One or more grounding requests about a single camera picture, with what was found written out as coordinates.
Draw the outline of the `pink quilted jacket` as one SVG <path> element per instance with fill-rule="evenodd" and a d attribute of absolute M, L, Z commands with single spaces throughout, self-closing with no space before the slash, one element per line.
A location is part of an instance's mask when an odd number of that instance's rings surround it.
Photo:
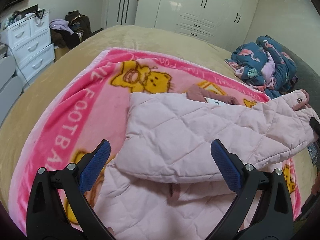
<path fill-rule="evenodd" d="M 230 207 L 210 146 L 272 171 L 317 139 L 303 90 L 251 108 L 185 94 L 132 93 L 125 141 L 107 165 L 94 211 L 116 239 L 205 239 Z"/>

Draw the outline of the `dark clothes pile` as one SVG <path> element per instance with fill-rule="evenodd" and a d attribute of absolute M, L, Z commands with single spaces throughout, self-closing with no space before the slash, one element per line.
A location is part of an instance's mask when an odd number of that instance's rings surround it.
<path fill-rule="evenodd" d="M 55 19 L 49 22 L 51 41 L 58 48 L 72 50 L 81 42 L 103 31 L 100 28 L 91 30 L 89 17 L 81 14 L 78 10 L 69 12 L 65 19 Z"/>

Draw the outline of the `grey quilted headboard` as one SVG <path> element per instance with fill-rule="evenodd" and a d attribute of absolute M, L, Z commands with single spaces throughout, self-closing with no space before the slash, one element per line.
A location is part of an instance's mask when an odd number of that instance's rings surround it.
<path fill-rule="evenodd" d="M 306 90 L 310 95 L 309 104 L 319 114 L 319 75 L 294 52 L 280 43 L 279 46 L 282 52 L 287 53 L 297 66 L 296 76 L 298 77 L 298 82 L 295 84 L 294 89 Z"/>

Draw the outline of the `blue flamingo print quilt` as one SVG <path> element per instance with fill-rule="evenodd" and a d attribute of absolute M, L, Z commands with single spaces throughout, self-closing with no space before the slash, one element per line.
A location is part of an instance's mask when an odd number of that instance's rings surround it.
<path fill-rule="evenodd" d="M 271 99 L 291 92 L 298 82 L 296 63 L 269 36 L 239 46 L 225 63 L 241 81 Z"/>

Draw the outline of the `beige bed cover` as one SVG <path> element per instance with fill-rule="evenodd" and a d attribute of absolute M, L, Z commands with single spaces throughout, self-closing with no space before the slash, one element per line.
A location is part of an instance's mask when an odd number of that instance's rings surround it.
<path fill-rule="evenodd" d="M 83 69 L 108 47 L 154 51 L 199 64 L 235 78 L 225 63 L 231 55 L 215 45 L 161 29 L 115 26 L 87 39 L 46 68 L 13 105 L 1 125 L 1 202 L 8 206 L 9 188 L 24 143 L 48 105 Z"/>

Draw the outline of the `pink cartoon bear blanket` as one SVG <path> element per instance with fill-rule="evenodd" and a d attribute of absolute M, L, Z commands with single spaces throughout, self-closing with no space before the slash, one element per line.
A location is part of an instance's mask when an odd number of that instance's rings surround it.
<path fill-rule="evenodd" d="M 125 141 L 132 93 L 185 94 L 193 101 L 248 108 L 271 100 L 238 81 L 169 55 L 122 48 L 103 51 L 49 105 L 25 143 L 9 193 L 9 214 L 22 231 L 38 169 L 60 170 L 77 163 L 106 139 L 110 159 L 85 193 L 94 208 L 105 168 Z"/>

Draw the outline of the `grey desk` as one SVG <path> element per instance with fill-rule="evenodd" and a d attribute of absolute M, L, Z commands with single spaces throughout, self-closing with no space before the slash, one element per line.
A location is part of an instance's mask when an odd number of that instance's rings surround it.
<path fill-rule="evenodd" d="M 16 62 L 13 56 L 1 59 L 0 78 L 0 123 L 2 124 L 23 90 L 22 80 L 16 75 Z"/>

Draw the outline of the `white wardrobe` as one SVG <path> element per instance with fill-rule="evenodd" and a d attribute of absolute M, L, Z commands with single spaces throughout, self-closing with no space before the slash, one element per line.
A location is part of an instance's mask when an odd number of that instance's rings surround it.
<path fill-rule="evenodd" d="M 194 37 L 233 52 L 244 43 L 259 0 L 139 0 L 135 24 Z"/>

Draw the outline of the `white drawer cabinet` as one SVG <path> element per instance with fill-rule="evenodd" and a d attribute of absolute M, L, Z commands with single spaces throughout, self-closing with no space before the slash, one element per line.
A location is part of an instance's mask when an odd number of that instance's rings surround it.
<path fill-rule="evenodd" d="M 1 31 L 1 42 L 9 47 L 8 53 L 16 61 L 17 75 L 23 85 L 29 85 L 37 74 L 55 60 L 54 45 L 49 28 L 49 11 L 42 11 L 42 18 L 35 13 Z"/>

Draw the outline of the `white door with bags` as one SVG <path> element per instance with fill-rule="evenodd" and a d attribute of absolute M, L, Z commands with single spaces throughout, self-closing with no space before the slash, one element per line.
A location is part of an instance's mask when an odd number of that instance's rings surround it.
<path fill-rule="evenodd" d="M 138 0 L 105 0 L 104 28 L 134 25 Z"/>

